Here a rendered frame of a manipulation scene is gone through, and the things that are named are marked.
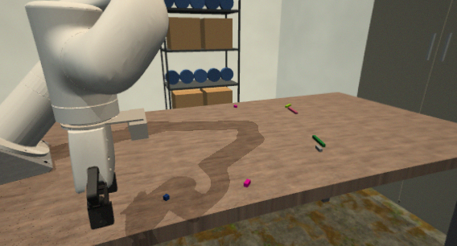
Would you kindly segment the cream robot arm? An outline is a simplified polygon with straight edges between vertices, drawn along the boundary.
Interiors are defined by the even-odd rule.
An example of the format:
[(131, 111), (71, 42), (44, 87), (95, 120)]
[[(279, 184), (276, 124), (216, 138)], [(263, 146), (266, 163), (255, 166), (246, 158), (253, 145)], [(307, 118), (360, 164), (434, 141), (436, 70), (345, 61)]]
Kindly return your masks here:
[(140, 79), (163, 45), (164, 1), (35, 1), (25, 9), (40, 61), (0, 104), (0, 149), (46, 156), (39, 139), (55, 122), (128, 123), (131, 141), (149, 138), (144, 108), (119, 111), (117, 94)]

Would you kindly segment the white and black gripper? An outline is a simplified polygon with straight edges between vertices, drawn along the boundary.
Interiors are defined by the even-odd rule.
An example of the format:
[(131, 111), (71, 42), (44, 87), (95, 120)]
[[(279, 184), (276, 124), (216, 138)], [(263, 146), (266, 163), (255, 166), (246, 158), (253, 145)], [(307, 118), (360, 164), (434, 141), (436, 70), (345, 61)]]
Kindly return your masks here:
[(80, 194), (87, 188), (87, 209), (93, 230), (114, 224), (109, 193), (117, 191), (115, 153), (111, 125), (105, 125), (106, 122), (83, 126), (60, 124), (68, 130), (75, 191)]

